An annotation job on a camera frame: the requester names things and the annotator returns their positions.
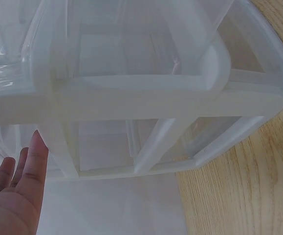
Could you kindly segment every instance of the hand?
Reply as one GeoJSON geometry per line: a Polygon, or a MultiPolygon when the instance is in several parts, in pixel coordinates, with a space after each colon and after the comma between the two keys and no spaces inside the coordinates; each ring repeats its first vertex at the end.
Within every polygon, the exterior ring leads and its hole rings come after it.
{"type": "Polygon", "coordinates": [[[35,235],[44,196],[48,149],[35,131],[29,148],[0,166],[0,235],[35,235]]]}

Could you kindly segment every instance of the wooden table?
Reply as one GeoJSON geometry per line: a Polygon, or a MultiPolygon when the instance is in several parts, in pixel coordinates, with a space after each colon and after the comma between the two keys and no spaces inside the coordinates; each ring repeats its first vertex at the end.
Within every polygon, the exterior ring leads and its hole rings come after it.
{"type": "MultiPolygon", "coordinates": [[[[283,0],[252,0],[283,41],[283,0]]],[[[198,170],[177,174],[190,235],[283,235],[283,111],[198,170]]]]}

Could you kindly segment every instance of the wood grain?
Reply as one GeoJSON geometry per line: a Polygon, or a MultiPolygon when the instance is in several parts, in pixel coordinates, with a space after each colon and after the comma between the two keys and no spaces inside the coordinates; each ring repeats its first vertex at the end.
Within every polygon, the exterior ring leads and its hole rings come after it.
{"type": "MultiPolygon", "coordinates": [[[[253,0],[283,41],[283,0],[253,0]]],[[[177,174],[188,234],[283,235],[283,111],[198,170],[177,174]]]]}

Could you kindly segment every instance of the plastic storage drawer unit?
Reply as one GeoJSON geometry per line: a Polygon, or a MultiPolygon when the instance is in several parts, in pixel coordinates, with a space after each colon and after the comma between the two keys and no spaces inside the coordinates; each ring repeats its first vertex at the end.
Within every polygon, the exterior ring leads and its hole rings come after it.
{"type": "Polygon", "coordinates": [[[247,0],[0,1],[0,162],[49,180],[201,167],[283,108],[283,45],[247,0]]]}

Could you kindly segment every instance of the finger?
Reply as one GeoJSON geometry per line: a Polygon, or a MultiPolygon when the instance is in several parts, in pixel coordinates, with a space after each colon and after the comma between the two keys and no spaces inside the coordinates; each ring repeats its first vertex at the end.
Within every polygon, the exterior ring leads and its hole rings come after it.
{"type": "Polygon", "coordinates": [[[25,197],[37,210],[41,211],[44,182],[47,168],[48,148],[38,131],[30,141],[26,164],[15,192],[25,197]]]}
{"type": "Polygon", "coordinates": [[[23,148],[21,150],[19,163],[18,163],[18,166],[16,168],[13,179],[11,181],[10,187],[15,188],[16,185],[18,185],[18,183],[21,179],[22,174],[23,174],[23,170],[24,170],[24,167],[25,167],[26,159],[27,159],[27,153],[28,153],[28,148],[23,148]]]}
{"type": "Polygon", "coordinates": [[[10,185],[13,176],[15,160],[13,158],[4,158],[0,166],[0,191],[10,185]]]}

